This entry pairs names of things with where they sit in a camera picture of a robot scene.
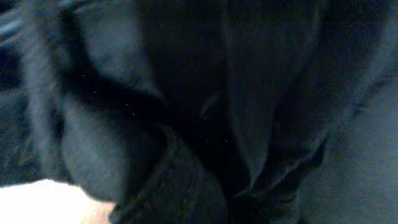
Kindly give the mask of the black garment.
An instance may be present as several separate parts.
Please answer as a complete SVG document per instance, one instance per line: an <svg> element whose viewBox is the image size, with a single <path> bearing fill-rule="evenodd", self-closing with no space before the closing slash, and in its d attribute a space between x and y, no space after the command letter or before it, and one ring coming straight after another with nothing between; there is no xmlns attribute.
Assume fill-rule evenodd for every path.
<svg viewBox="0 0 398 224"><path fill-rule="evenodd" d="M396 1L2 1L1 218L396 223Z"/></svg>

